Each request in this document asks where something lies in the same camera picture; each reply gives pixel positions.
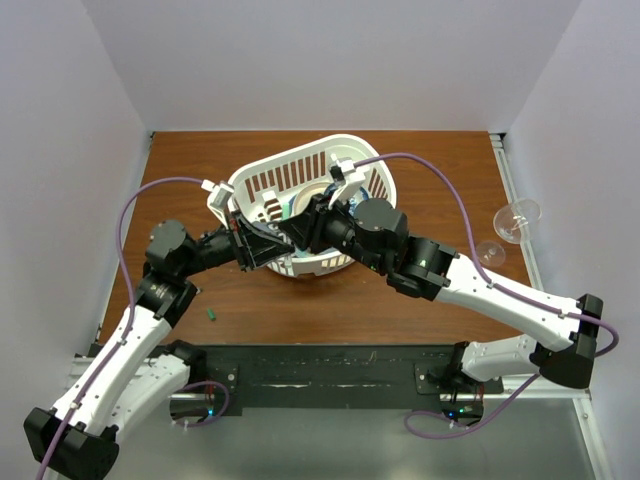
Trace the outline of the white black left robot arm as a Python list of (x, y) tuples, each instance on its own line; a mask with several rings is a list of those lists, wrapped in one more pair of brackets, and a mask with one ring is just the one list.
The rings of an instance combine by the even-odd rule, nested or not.
[(54, 470), (69, 479), (105, 478), (125, 439), (165, 397), (181, 389), (196, 392), (206, 384), (206, 355), (187, 343), (172, 345), (149, 372), (137, 373), (194, 299), (197, 288), (189, 276), (229, 262), (250, 271), (293, 250), (239, 212), (199, 240), (176, 220), (156, 225), (143, 277), (112, 336), (50, 409), (35, 408), (24, 421), (40, 463), (37, 476)]

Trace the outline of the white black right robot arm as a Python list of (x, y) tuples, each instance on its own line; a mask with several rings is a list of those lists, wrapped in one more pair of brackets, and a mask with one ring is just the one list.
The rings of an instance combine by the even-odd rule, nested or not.
[(460, 342), (433, 380), (459, 393), (497, 377), (539, 374), (563, 387), (589, 386), (597, 349), (594, 296), (559, 297), (495, 273), (481, 274), (455, 249), (409, 231), (406, 215), (383, 199), (349, 210), (314, 196), (305, 210), (279, 229), (300, 250), (334, 248), (385, 277), (396, 292), (465, 307), (506, 324), (519, 334), (492, 342)]

